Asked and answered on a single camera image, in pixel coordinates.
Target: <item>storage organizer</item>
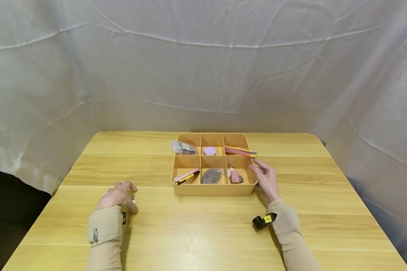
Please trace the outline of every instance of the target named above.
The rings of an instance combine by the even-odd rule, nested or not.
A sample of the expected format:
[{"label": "storage organizer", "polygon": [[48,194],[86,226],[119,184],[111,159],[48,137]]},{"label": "storage organizer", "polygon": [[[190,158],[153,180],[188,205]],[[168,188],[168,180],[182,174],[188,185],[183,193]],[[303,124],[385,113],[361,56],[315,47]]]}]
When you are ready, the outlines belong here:
[{"label": "storage organizer", "polygon": [[[249,149],[247,137],[239,133],[181,133],[179,142],[188,143],[197,148],[197,155],[175,154],[170,182],[178,196],[249,196],[257,183],[257,178],[249,165],[251,157],[226,154],[224,146],[235,146]],[[204,155],[207,146],[216,149],[215,155]],[[201,177],[211,168],[223,169],[223,175],[217,184],[202,184]],[[227,170],[232,167],[243,177],[243,183],[229,182]],[[200,174],[181,185],[175,185],[173,179],[192,169],[199,168]]]}]

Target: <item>black clip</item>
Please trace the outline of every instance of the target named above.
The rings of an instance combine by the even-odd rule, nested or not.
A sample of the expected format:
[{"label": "black clip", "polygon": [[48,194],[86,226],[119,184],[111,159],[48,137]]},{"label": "black clip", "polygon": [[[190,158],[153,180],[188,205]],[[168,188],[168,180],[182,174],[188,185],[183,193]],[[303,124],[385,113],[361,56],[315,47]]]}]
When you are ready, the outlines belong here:
[{"label": "black clip", "polygon": [[277,214],[274,212],[270,212],[264,218],[257,216],[252,220],[253,225],[255,225],[255,228],[258,230],[265,228],[267,224],[270,224],[271,222],[275,221],[277,217]]},{"label": "black clip", "polygon": [[122,214],[122,224],[125,225],[125,222],[127,221],[127,213],[121,212],[121,214]]}]

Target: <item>yellow pencil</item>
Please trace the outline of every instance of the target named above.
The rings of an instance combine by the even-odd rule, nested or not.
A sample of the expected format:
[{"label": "yellow pencil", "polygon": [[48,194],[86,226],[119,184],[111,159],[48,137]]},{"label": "yellow pencil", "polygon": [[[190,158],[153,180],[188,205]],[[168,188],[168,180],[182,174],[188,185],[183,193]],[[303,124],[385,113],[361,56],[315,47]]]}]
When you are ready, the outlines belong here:
[{"label": "yellow pencil", "polygon": [[237,149],[237,150],[239,150],[239,151],[245,151],[245,152],[252,153],[252,154],[258,154],[257,151],[252,151],[252,150],[250,150],[250,149],[243,149],[243,148],[231,147],[231,146],[225,146],[225,147],[226,147],[226,148],[231,148],[231,149]]}]

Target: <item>white fabric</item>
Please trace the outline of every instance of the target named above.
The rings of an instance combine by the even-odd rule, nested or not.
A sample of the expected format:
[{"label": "white fabric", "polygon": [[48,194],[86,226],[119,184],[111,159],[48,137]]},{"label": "white fabric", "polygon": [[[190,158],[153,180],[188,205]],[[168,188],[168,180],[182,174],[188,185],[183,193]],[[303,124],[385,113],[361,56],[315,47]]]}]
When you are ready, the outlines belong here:
[{"label": "white fabric", "polygon": [[313,133],[407,260],[407,0],[0,0],[0,171],[104,129]]}]

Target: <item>compartment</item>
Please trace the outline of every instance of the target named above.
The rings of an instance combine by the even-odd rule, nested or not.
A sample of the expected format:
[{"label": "compartment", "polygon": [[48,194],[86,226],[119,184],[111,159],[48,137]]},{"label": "compartment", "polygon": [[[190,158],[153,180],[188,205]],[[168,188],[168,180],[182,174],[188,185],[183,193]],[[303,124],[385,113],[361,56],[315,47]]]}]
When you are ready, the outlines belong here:
[{"label": "compartment", "polygon": [[216,155],[225,154],[224,145],[223,145],[223,134],[216,134],[216,133],[201,134],[200,142],[201,142],[201,146],[202,146],[201,150],[200,150],[201,155],[205,155],[203,150],[206,147],[214,147],[216,150]]},{"label": "compartment", "polygon": [[249,144],[247,143],[247,138],[245,134],[223,134],[224,146],[232,146],[243,149],[249,149]]},{"label": "compartment", "polygon": [[240,155],[229,155],[226,156],[226,170],[229,168],[234,168],[243,177],[243,183],[236,183],[234,185],[244,185],[257,183],[257,178],[255,173],[249,168],[249,165],[253,164],[253,160],[250,157],[240,156]]},{"label": "compartment", "polygon": [[181,133],[178,134],[177,140],[195,147],[195,155],[200,155],[200,133]]},{"label": "compartment", "polygon": [[[174,167],[172,169],[172,176],[170,178],[170,182],[173,183],[173,179],[176,176],[186,174],[187,172],[190,172],[195,168],[200,169],[199,157],[200,156],[198,155],[175,155]],[[187,180],[187,182],[183,183],[182,185],[185,185],[186,183],[200,183],[201,174],[202,172],[200,172],[197,176],[193,177],[192,179]]]},{"label": "compartment", "polygon": [[212,168],[221,168],[223,170],[223,174],[220,177],[220,180],[217,184],[227,184],[227,174],[226,174],[226,160],[224,156],[213,156],[213,155],[203,155],[200,157],[200,183],[202,183],[202,177],[209,169]]}]

